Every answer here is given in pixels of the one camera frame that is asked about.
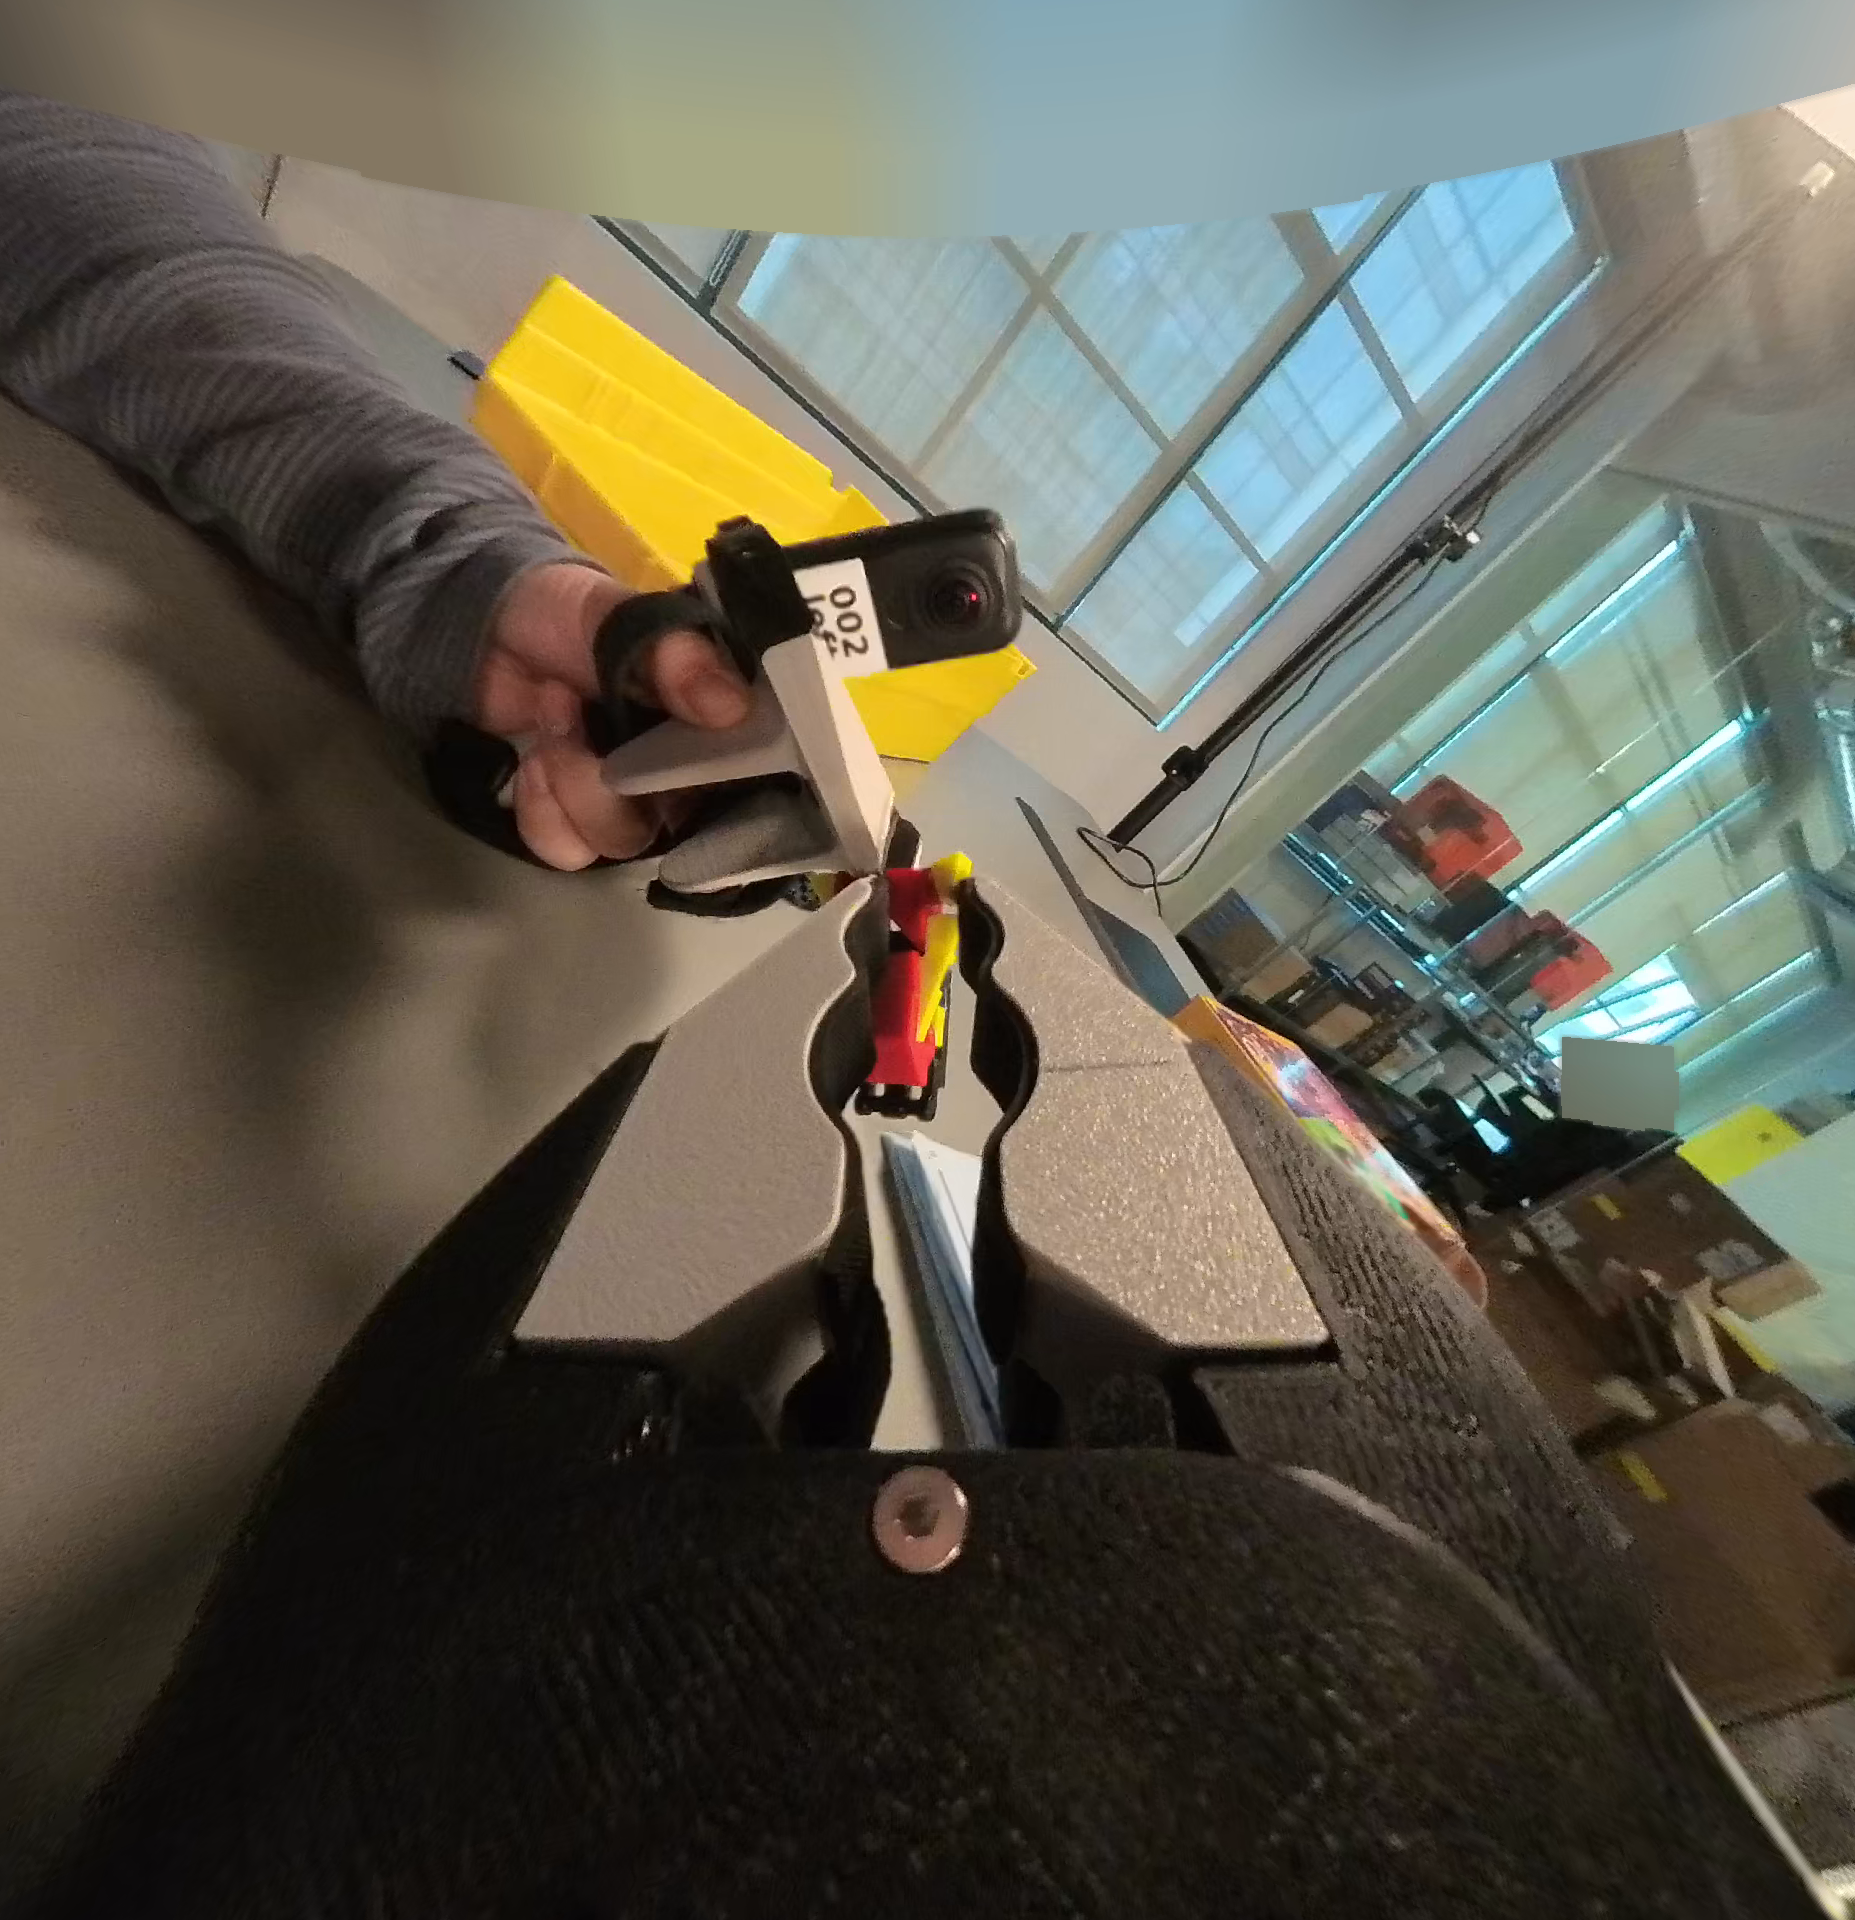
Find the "large grid window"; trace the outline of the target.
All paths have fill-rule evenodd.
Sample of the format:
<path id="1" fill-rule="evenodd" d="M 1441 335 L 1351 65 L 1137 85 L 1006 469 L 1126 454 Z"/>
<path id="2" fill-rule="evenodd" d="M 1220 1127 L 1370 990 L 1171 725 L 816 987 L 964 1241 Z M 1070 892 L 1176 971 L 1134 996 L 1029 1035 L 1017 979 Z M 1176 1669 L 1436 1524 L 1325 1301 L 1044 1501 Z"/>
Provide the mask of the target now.
<path id="1" fill-rule="evenodd" d="M 1601 274 L 1566 162 L 992 238 L 601 222 L 1163 728 Z"/>

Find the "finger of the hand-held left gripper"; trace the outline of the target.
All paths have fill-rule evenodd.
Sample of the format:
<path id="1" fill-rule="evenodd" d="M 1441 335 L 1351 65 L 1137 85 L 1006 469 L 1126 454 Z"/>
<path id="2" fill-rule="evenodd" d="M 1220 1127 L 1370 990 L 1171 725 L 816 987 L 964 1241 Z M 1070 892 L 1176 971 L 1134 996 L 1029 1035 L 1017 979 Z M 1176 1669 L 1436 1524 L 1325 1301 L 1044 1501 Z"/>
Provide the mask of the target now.
<path id="1" fill-rule="evenodd" d="M 844 679 L 826 662 L 812 636 L 767 647 L 761 673 L 779 701 L 806 782 L 834 838 L 838 870 L 884 873 L 899 808 L 887 766 Z"/>

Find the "open instruction booklet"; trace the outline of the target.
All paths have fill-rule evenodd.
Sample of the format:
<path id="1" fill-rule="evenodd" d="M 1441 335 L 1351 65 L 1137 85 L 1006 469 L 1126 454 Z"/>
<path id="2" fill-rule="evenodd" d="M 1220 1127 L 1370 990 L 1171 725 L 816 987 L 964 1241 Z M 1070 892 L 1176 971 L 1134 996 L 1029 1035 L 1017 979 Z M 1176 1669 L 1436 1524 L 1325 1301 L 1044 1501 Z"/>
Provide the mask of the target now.
<path id="1" fill-rule="evenodd" d="M 1000 1376 L 975 1308 L 973 1243 L 982 1161 L 915 1132 L 886 1132 L 880 1147 L 953 1427 L 968 1448 L 1003 1449 L 1006 1427 Z"/>

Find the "pile of cardboard boxes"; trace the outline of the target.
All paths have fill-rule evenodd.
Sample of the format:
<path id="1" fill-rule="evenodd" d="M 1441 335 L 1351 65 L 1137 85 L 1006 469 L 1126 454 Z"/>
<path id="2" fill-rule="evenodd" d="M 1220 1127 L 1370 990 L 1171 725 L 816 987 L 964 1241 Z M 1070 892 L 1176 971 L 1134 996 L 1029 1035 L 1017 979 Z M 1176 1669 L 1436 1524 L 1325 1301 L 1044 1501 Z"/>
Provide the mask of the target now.
<path id="1" fill-rule="evenodd" d="M 1855 1693 L 1855 1435 L 1735 1308 L 1809 1270 L 1670 1155 L 1463 1216 L 1485 1308 L 1608 1501 L 1667 1652 L 1715 1719 Z"/>

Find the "orange cardboard lego box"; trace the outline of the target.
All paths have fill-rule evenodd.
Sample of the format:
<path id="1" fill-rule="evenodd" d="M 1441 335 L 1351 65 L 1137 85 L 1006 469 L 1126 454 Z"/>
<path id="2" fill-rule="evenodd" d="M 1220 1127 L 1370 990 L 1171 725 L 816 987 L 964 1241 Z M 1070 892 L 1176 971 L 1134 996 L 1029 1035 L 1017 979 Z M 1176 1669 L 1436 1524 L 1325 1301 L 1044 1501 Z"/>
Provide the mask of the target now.
<path id="1" fill-rule="evenodd" d="M 1489 1278 L 1461 1232 L 1301 1045 L 1212 996 L 1196 996 L 1167 1019 L 1183 1041 L 1217 1049 L 1229 1068 L 1273 1093 L 1329 1158 L 1413 1230 L 1476 1308 L 1489 1305 Z"/>

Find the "yellow crate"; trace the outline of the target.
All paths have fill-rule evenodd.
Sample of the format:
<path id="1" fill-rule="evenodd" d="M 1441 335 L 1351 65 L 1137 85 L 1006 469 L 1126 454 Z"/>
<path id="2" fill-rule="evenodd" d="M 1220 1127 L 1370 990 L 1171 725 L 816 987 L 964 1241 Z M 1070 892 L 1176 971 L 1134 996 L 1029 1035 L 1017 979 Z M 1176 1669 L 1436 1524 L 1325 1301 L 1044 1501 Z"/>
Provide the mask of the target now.
<path id="1" fill-rule="evenodd" d="M 1803 1132 L 1775 1110 L 1739 1108 L 1684 1137 L 1679 1153 L 1700 1177 L 1726 1189 L 1803 1141 Z"/>

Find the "black stand pole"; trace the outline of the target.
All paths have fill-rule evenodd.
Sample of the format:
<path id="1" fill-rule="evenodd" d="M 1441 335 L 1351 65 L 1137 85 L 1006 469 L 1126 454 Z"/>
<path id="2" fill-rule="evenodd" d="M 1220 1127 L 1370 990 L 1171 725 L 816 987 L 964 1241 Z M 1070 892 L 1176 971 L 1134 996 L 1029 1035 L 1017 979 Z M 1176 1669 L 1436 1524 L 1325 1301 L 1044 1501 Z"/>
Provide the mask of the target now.
<path id="1" fill-rule="evenodd" d="M 1247 760 L 1217 818 L 1244 796 L 1259 759 L 1281 722 L 1299 717 L 1326 671 L 1355 655 L 1383 625 L 1409 610 L 1428 588 L 1466 570 L 1482 551 L 1490 513 L 1509 487 L 1542 460 L 1633 367 L 1690 321 L 1706 296 L 1746 267 L 1755 251 L 1775 243 L 1809 205 L 1824 202 L 1853 171 L 1849 162 L 1816 159 L 1798 179 L 1766 195 L 1745 226 L 1718 250 L 1695 254 L 1677 274 L 1611 324 L 1605 342 L 1563 375 L 1515 430 L 1493 446 L 1468 482 L 1441 498 L 1409 539 L 1372 570 L 1357 588 L 1323 617 L 1293 655 L 1282 659 L 1228 717 L 1196 743 L 1180 747 L 1162 764 L 1160 781 L 1102 836 L 1111 852 L 1126 852 L 1183 798 L 1211 781 L 1240 743 Z"/>

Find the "storage shelf rack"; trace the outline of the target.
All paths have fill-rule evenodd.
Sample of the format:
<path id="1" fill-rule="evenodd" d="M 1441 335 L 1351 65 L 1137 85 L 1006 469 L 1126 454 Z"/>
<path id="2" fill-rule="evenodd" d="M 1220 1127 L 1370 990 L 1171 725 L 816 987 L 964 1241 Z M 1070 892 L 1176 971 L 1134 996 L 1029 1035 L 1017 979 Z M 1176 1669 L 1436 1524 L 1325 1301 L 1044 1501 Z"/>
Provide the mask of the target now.
<path id="1" fill-rule="evenodd" d="M 1192 918 L 1180 943 L 1239 1013 L 1273 1019 L 1347 1068 L 1395 1137 L 1476 1183 L 1505 1183 L 1501 1165 L 1562 1116 L 1559 1068 L 1538 1030 L 1567 1006 L 1490 1000 L 1463 971 L 1461 943 L 1505 905 L 1557 912 L 1515 899 L 1515 863 L 1450 894 L 1428 886 L 1378 834 L 1424 781 L 1399 793 L 1354 775 Z"/>

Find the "person's left forearm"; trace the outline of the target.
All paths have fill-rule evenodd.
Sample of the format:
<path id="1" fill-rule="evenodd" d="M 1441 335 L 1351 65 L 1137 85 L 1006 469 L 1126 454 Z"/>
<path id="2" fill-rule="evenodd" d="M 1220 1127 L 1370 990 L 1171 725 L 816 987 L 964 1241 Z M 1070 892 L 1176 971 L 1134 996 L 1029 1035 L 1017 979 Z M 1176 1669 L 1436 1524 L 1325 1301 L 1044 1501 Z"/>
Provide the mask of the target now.
<path id="1" fill-rule="evenodd" d="M 191 137 L 0 87 L 0 391 L 301 602 L 386 719 L 579 732 L 583 639 L 505 647 L 603 577 L 507 467 L 350 333 Z"/>

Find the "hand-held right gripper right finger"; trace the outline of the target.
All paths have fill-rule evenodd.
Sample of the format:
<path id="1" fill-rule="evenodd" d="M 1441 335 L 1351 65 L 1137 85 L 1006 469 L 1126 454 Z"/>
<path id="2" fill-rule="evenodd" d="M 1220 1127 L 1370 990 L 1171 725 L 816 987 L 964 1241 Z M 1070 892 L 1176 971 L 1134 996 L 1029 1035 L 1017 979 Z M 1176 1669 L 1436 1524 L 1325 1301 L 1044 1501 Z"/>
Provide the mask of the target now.
<path id="1" fill-rule="evenodd" d="M 1323 1354 L 1325 1316 L 1173 1021 L 994 882 L 963 886 L 963 979 L 999 1108 L 973 1251 L 990 1357 Z"/>

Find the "red yellow lego model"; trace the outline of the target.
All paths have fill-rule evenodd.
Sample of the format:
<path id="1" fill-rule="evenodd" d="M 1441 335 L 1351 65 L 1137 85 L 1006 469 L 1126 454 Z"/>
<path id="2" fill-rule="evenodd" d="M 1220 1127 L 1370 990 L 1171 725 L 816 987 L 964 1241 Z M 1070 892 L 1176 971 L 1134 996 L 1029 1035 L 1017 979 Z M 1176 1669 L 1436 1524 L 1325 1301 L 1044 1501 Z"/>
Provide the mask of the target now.
<path id="1" fill-rule="evenodd" d="M 854 1097 L 858 1116 L 937 1116 L 960 956 L 955 892 L 972 875 L 964 852 L 886 873 L 889 951 L 869 992 L 873 1066 Z"/>

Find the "person's left hand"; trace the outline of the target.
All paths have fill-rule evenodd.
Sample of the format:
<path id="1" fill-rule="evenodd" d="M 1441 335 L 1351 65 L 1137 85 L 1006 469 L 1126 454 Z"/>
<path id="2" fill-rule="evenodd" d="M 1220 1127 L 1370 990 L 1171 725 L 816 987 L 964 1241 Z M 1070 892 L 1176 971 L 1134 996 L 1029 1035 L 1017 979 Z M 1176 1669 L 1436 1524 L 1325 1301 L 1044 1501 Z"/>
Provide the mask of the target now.
<path id="1" fill-rule="evenodd" d="M 564 873 L 647 855 L 684 812 L 612 788 L 584 741 L 583 710 L 603 701 L 594 641 L 628 599 L 583 564 L 529 567 L 493 617 L 471 696 L 473 725 L 516 750 L 511 808 L 526 849 Z M 736 728 L 753 702 L 721 647 L 694 630 L 653 635 L 623 686 L 635 704 L 697 729 Z"/>

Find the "yellow plastic bin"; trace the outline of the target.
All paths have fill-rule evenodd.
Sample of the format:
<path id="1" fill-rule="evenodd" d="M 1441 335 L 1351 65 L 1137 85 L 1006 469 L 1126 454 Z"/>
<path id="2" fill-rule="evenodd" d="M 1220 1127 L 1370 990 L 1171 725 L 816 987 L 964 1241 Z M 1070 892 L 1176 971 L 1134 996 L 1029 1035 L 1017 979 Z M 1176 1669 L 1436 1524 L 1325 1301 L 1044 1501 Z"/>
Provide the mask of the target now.
<path id="1" fill-rule="evenodd" d="M 478 377 L 474 425 L 552 523 L 632 589 L 683 588 L 730 518 L 784 546 L 887 523 L 819 458 L 559 277 Z"/>

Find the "orange black tool case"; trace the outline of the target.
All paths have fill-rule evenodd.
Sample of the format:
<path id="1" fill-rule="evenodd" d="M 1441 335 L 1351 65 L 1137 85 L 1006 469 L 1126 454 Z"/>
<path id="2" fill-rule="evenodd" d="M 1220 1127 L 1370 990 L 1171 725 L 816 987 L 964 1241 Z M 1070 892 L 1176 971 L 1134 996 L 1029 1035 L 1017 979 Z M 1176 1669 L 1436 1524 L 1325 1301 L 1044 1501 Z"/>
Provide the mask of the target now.
<path id="1" fill-rule="evenodd" d="M 1505 905 L 1461 943 L 1461 966 L 1490 1000 L 1557 1013 L 1611 976 L 1609 958 L 1553 912 Z"/>
<path id="2" fill-rule="evenodd" d="M 1395 799 L 1378 834 L 1441 894 L 1490 882 L 1522 855 L 1504 816 L 1448 775 Z"/>

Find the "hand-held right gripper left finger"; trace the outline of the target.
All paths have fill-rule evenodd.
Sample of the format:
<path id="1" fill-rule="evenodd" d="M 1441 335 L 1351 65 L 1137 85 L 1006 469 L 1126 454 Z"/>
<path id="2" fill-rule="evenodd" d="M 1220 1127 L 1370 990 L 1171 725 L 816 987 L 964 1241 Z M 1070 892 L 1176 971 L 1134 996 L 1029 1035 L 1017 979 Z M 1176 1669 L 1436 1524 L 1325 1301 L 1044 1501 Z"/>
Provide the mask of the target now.
<path id="1" fill-rule="evenodd" d="M 848 1111 L 873 1068 L 887 890 L 830 903 L 681 1016 L 514 1323 L 753 1411 L 876 1411 L 889 1323 Z"/>

